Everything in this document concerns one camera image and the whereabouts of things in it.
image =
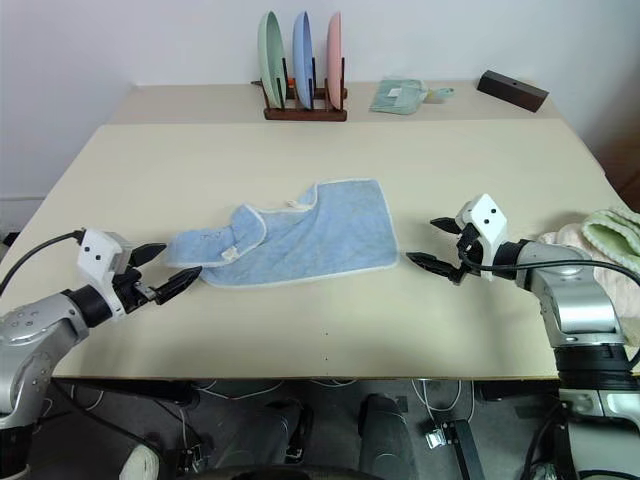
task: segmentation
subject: blue towel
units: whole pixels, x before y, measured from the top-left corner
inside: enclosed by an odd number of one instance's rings
[[[240,206],[224,228],[178,234],[167,264],[202,265],[219,287],[312,280],[395,265],[398,247],[376,180],[318,183],[282,210]]]

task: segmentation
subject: blue plate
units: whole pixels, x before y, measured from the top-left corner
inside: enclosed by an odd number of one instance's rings
[[[307,12],[298,15],[293,26],[293,73],[300,103],[305,108],[311,108],[314,86],[309,88],[309,80],[313,82],[313,51]]]

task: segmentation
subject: plate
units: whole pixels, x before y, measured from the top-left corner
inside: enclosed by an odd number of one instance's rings
[[[329,83],[329,100],[340,108],[340,78],[342,77],[342,17],[340,12],[331,17],[327,33],[327,82]]]
[[[293,26],[293,72],[298,99],[305,108],[311,108],[314,86],[309,88],[309,80],[313,82],[313,51],[307,12],[298,15]]]
[[[282,108],[278,94],[278,78],[282,86],[282,98],[287,97],[287,80],[284,78],[282,59],[284,47],[276,14],[268,12],[262,17],[258,28],[258,57],[260,59],[260,78],[271,106]]]

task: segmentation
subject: wrinkled cloth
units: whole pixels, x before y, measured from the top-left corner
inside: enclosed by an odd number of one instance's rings
[[[640,275],[640,213],[612,207],[589,215],[582,233],[594,247]]]
[[[231,225],[178,234],[167,264],[205,267],[219,287],[277,285],[396,264],[391,216],[376,180],[318,183],[289,208],[241,205]]]

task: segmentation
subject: black cable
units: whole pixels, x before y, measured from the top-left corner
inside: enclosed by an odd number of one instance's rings
[[[527,455],[524,459],[524,468],[522,470],[522,474],[520,475],[520,480],[531,480],[531,467],[533,466],[533,455],[536,453],[536,449],[542,440],[542,436],[545,434],[549,426],[551,426],[551,422],[553,421],[553,417],[555,417],[556,412],[562,406],[561,403],[556,403],[549,413],[547,413],[546,417],[544,417],[544,421],[538,427],[538,429],[534,432],[533,438],[531,438],[531,443],[529,444],[529,448],[527,449]]]
[[[475,270],[483,270],[485,272],[513,272],[515,270],[528,270],[530,268],[566,267],[571,265],[583,265],[583,266],[590,266],[590,267],[607,268],[609,270],[613,270],[618,273],[622,273],[623,275],[626,275],[640,287],[640,276],[636,275],[635,272],[629,270],[628,268],[622,267],[620,265],[615,265],[609,262],[600,262],[598,260],[553,260],[548,262],[522,263],[519,265],[489,266],[489,265],[481,265],[472,260],[469,260],[469,257],[467,257],[467,254],[462,250],[460,250],[459,256],[462,263],[464,263],[468,267]],[[640,363],[640,349],[631,358],[631,360],[629,360],[629,365],[631,366],[631,369],[633,369],[638,363]]]
[[[65,233],[64,235],[60,235],[59,237],[54,237],[50,240],[47,240],[44,243],[41,243],[40,245],[38,245],[35,248],[32,248],[31,250],[29,250],[27,253],[25,253],[20,260],[18,260],[13,267],[11,267],[9,269],[9,271],[7,272],[7,274],[4,276],[4,278],[2,279],[2,283],[0,283],[0,297],[2,296],[2,294],[4,293],[5,289],[7,288],[7,285],[9,285],[9,282],[11,281],[11,278],[16,274],[16,272],[18,271],[18,269],[24,265],[24,263],[29,260],[31,257],[33,257],[36,253],[38,253],[40,250],[44,250],[45,248],[53,245],[54,243],[58,243],[61,242],[63,240],[66,240],[67,238],[75,238],[76,240],[78,240],[78,243],[82,242],[82,238],[84,237],[84,231],[83,230],[75,230],[73,232],[69,232],[69,233]]]
[[[604,477],[614,477],[614,478],[623,478],[626,480],[639,480],[640,477],[637,475],[632,475],[631,473],[623,473],[623,472],[612,472],[610,470],[583,470],[578,473],[578,477],[582,480],[583,478],[595,477],[596,475],[602,475]]]
[[[129,440],[132,440],[138,444],[144,445],[153,453],[155,453],[156,456],[158,457],[158,461],[160,462],[161,475],[163,475],[163,471],[167,471],[167,464],[164,457],[162,456],[162,452],[153,443],[149,442],[148,440],[142,437],[139,437],[135,433],[131,433],[129,430],[125,430],[124,428],[105,420],[102,417],[94,415],[91,412],[87,412],[84,408],[82,408],[81,405],[79,405],[73,398],[71,398],[71,396],[65,391],[64,388],[62,388],[62,386],[56,380],[51,380],[51,384],[55,387],[58,393],[60,393],[60,395],[62,395],[62,397],[69,403],[69,405],[73,407],[73,409],[76,412],[80,413],[81,415],[84,415],[85,417],[93,420],[94,422],[102,425],[103,427],[108,428],[109,430],[115,433],[119,433],[120,435],[127,437]]]
[[[158,405],[161,409],[163,409],[165,412],[167,412],[169,415],[171,415],[173,418],[175,418],[176,420],[178,420],[180,422],[180,424],[182,425],[182,418],[180,418],[178,415],[176,415],[175,413],[173,413],[171,410],[169,410],[169,408],[167,408],[165,405],[163,405],[162,403],[160,403],[158,400],[154,400],[153,403],[155,403],[156,405]],[[189,432],[191,432],[191,435],[193,436],[193,438],[196,439],[196,441],[198,443],[204,443],[202,440],[202,437],[198,434],[198,432],[196,431],[195,428],[193,428],[193,426],[191,426],[189,423],[184,422],[184,425],[186,427],[187,430],[189,430]]]

